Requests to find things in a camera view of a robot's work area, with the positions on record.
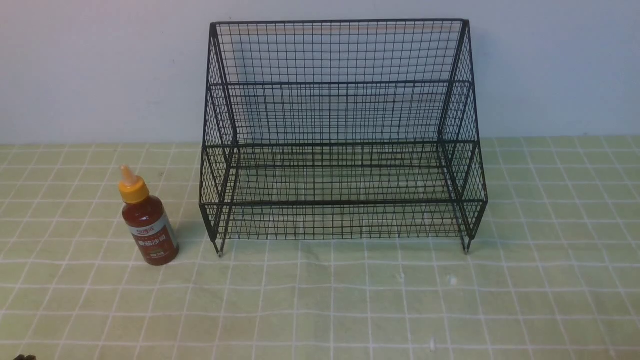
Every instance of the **wire rack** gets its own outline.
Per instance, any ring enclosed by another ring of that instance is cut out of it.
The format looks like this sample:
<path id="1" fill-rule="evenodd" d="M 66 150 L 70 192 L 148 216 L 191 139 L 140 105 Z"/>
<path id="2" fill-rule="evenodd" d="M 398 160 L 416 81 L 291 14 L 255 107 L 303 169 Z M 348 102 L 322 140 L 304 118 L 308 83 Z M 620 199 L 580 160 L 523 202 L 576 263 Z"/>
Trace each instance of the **wire rack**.
<path id="1" fill-rule="evenodd" d="M 200 209 L 229 238 L 455 236 L 488 202 L 467 20 L 211 24 Z"/>

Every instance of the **white wall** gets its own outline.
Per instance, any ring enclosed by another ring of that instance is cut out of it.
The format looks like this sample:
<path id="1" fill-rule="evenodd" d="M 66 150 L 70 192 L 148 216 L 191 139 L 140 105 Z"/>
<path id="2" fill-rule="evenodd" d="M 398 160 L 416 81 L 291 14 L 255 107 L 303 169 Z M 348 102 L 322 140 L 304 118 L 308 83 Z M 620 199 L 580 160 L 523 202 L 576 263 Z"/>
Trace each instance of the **white wall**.
<path id="1" fill-rule="evenodd" d="M 0 143 L 200 141 L 209 23 L 471 20 L 482 136 L 640 133 L 636 0 L 7 0 Z"/>

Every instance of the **bottle label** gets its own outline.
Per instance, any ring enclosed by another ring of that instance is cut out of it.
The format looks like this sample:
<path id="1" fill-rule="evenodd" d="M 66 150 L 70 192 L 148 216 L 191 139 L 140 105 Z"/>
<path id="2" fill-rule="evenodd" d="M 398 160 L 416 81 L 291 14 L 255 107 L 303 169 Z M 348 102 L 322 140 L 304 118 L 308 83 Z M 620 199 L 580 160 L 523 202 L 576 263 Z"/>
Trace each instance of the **bottle label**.
<path id="1" fill-rule="evenodd" d="M 153 225 L 129 226 L 129 231 L 146 258 L 159 259 L 177 248 L 175 233 L 166 213 Z"/>

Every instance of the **yellow bottle cap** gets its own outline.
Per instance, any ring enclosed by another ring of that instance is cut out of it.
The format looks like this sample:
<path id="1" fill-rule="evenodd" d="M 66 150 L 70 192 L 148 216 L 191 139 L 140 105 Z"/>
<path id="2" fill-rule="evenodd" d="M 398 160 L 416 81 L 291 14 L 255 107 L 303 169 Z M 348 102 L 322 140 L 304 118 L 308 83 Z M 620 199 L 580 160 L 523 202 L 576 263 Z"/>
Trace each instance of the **yellow bottle cap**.
<path id="1" fill-rule="evenodd" d="M 122 172 L 122 180 L 118 184 L 118 189 L 124 202 L 135 204 L 149 196 L 149 188 L 140 176 L 134 174 L 127 165 L 122 165 L 120 171 Z"/>

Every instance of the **bottle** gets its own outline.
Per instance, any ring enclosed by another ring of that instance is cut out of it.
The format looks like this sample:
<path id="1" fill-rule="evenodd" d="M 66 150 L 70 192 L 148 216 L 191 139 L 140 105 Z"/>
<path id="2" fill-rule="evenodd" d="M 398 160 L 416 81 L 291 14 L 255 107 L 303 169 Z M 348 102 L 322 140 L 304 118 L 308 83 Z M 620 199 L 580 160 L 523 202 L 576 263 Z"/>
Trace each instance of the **bottle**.
<path id="1" fill-rule="evenodd" d="M 149 194 L 142 177 L 133 174 L 127 165 L 122 165 L 120 171 L 122 180 L 118 188 L 125 202 L 122 217 L 142 257 L 154 266 L 170 263 L 178 255 L 180 247 L 162 201 Z"/>

